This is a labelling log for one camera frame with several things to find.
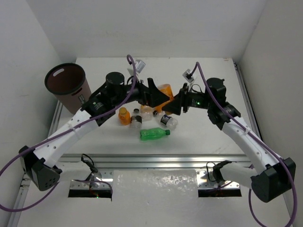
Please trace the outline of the clear Pepsi bottle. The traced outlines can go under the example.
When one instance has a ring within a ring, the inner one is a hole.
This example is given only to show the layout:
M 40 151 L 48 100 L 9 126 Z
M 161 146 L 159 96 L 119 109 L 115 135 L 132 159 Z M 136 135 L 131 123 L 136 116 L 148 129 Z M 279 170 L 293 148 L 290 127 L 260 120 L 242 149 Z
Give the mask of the clear Pepsi bottle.
M 167 115 L 164 111 L 158 112 L 154 110 L 153 116 L 160 125 L 165 126 L 170 130 L 175 130 L 177 128 L 178 121 L 175 118 Z

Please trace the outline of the orange bottle orange cap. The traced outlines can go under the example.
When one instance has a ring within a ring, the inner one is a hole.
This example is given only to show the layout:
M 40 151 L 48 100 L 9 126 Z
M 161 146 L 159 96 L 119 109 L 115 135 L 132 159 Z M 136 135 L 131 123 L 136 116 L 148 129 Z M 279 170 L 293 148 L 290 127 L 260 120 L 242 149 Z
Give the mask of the orange bottle orange cap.
M 161 104 L 161 105 L 159 105 L 159 106 L 155 107 L 155 110 L 156 110 L 157 112 L 161 112 L 161 111 L 162 111 L 163 106 L 165 106 L 165 104 Z

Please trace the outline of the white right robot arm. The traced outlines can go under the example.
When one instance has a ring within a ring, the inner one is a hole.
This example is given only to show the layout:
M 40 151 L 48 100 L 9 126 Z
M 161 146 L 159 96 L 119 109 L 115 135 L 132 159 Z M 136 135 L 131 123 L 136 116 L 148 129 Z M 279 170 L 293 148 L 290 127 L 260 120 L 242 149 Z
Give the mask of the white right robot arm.
M 212 124 L 228 135 L 249 158 L 253 169 L 241 167 L 232 161 L 213 166 L 212 177 L 217 183 L 234 181 L 253 190 L 263 202 L 270 202 L 291 189 L 288 177 L 294 177 L 296 164 L 291 158 L 271 154 L 265 144 L 249 128 L 240 112 L 226 101 L 223 79 L 210 78 L 205 92 L 191 92 L 184 84 L 174 100 L 162 110 L 180 115 L 190 107 L 206 109 Z

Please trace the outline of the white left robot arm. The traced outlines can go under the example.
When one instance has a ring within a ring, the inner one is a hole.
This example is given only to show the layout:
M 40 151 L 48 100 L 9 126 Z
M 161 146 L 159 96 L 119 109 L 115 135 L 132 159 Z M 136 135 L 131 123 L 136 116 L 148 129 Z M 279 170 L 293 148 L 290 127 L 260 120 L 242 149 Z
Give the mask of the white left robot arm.
M 148 78 L 148 85 L 136 79 L 132 85 L 125 84 L 124 75 L 110 72 L 105 83 L 94 92 L 76 114 L 43 145 L 32 148 L 21 157 L 21 164 L 40 191 L 46 191 L 61 181 L 86 181 L 97 169 L 88 161 L 61 163 L 59 159 L 75 143 L 100 127 L 125 103 L 136 101 L 156 107 L 169 100 Z

